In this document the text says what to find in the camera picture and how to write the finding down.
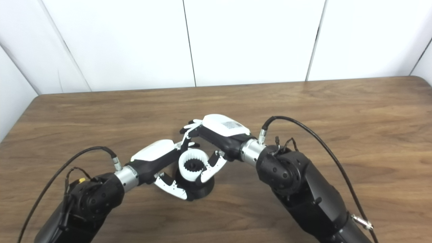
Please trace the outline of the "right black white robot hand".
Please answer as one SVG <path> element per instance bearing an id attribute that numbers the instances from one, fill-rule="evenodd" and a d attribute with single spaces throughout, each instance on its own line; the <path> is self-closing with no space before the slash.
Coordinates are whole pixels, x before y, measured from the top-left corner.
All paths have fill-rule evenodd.
<path id="1" fill-rule="evenodd" d="M 242 147 L 255 137 L 250 130 L 237 121 L 219 114 L 204 116 L 202 120 L 193 119 L 188 122 L 180 131 L 183 134 L 181 144 L 182 151 L 185 151 L 193 137 L 201 137 L 219 149 L 216 161 L 243 162 Z"/>

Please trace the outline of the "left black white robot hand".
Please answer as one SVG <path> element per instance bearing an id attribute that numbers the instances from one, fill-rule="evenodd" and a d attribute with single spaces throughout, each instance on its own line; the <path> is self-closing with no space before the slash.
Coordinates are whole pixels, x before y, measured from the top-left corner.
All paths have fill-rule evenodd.
<path id="1" fill-rule="evenodd" d="M 180 186 L 165 172 L 164 168 L 178 162 L 181 155 L 181 142 L 170 139 L 158 140 L 134 154 L 126 164 L 137 174 L 138 185 L 154 184 L 164 192 L 182 200 L 193 201 L 194 196 Z"/>

